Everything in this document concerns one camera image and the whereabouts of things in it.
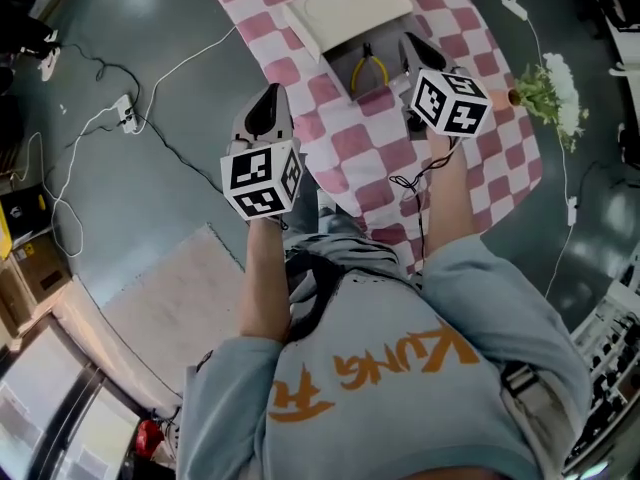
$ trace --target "black pants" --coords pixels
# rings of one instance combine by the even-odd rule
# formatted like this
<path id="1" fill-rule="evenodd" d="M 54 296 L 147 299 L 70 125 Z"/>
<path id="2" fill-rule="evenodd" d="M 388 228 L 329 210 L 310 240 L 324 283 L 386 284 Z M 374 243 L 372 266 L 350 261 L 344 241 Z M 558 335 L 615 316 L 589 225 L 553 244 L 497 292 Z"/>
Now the black pants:
<path id="1" fill-rule="evenodd" d="M 57 46 L 44 39 L 53 32 L 47 25 L 0 2 L 0 51 L 25 53 L 37 59 L 46 59 Z"/>

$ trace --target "checkered tablecloth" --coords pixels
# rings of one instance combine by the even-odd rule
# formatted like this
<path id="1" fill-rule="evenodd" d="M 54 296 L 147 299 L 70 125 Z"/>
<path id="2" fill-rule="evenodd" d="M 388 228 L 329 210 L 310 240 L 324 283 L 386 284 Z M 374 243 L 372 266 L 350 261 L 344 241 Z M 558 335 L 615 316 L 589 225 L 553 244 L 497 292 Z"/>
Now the checkered tablecloth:
<path id="1" fill-rule="evenodd" d="M 373 239 L 392 245 L 413 272 L 422 260 L 416 203 L 388 178 L 401 174 L 413 179 L 431 153 L 426 141 L 408 140 L 400 100 L 389 89 L 357 103 L 342 96 L 325 66 L 311 58 L 287 26 L 281 4 L 288 0 L 219 1 L 267 79 L 286 87 L 295 136 L 320 186 Z M 506 60 L 470 0 L 411 2 L 427 36 L 472 76 L 488 89 L 512 85 Z M 494 112 L 484 130 L 478 139 L 464 143 L 480 231 L 513 210 L 542 177 L 540 153 L 524 109 Z M 424 197 L 427 192 L 422 189 Z"/>

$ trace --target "gray floor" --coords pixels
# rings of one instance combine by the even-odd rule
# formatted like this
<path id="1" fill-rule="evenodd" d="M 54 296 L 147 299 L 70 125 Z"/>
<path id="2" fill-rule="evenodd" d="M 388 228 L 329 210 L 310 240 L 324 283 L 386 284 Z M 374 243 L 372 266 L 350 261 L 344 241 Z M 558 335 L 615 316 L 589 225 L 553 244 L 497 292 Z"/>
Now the gray floor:
<path id="1" fill-rule="evenodd" d="M 525 23 L 499 0 L 473 1 L 515 73 L 535 62 L 533 36 Z M 607 75 L 615 54 L 606 40 L 591 38 L 592 27 L 577 20 L 574 0 L 519 1 L 529 11 L 543 51 L 562 53 L 572 66 L 583 103 L 591 109 L 587 133 L 567 161 L 569 193 L 576 194 L 592 160 L 618 158 L 615 137 L 624 119 L 624 88 Z M 216 0 L 64 0 L 50 21 L 63 41 L 134 71 L 144 86 L 139 109 L 146 108 L 160 75 L 231 27 Z M 38 81 L 34 62 L 23 59 L 20 67 L 15 92 L 27 132 L 44 134 L 48 165 L 89 117 L 124 90 L 134 89 L 117 70 L 94 82 L 98 66 L 73 50 L 63 51 L 48 84 Z M 171 143 L 217 179 L 233 116 L 264 84 L 256 62 L 234 33 L 161 85 L 152 115 Z M 60 105 L 68 109 L 66 114 Z M 102 122 L 113 124 L 115 117 L 105 116 Z M 534 126 L 543 181 L 485 241 L 544 292 L 568 227 L 557 139 L 540 122 Z M 56 192 L 65 171 L 58 169 L 52 177 Z M 636 194 L 610 191 L 609 186 L 609 175 L 600 171 L 587 179 L 578 224 L 551 293 L 551 302 L 570 327 L 602 296 L 609 276 L 618 273 L 640 235 Z M 204 222 L 212 223 L 234 255 L 244 256 L 246 227 L 239 217 L 206 182 L 178 163 L 149 128 L 140 136 L 117 131 L 84 138 L 66 196 L 85 229 L 85 250 L 72 260 L 72 268 L 99 306 Z M 65 243 L 74 249 L 78 232 L 64 209 L 60 222 Z"/>

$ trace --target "person's left arm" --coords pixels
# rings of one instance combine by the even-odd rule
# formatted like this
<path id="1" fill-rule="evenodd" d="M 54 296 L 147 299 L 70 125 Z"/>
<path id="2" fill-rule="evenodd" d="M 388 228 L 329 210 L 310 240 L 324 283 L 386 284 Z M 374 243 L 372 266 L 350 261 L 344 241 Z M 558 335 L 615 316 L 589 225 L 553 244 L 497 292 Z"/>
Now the person's left arm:
<path id="1" fill-rule="evenodd" d="M 251 223 L 237 309 L 240 336 L 225 341 L 199 371 L 187 371 L 180 479 L 235 479 L 252 458 L 260 457 L 269 392 L 290 322 L 284 250 L 276 223 Z"/>

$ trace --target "vase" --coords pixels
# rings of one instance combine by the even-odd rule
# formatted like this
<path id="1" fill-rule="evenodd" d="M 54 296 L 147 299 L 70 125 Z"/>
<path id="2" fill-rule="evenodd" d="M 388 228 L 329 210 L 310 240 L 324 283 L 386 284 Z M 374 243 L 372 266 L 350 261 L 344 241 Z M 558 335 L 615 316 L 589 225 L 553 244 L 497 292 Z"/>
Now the vase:
<path id="1" fill-rule="evenodd" d="M 520 94 L 515 89 L 506 91 L 504 89 L 491 89 L 489 97 L 493 103 L 493 110 L 496 111 L 517 107 L 521 102 Z"/>

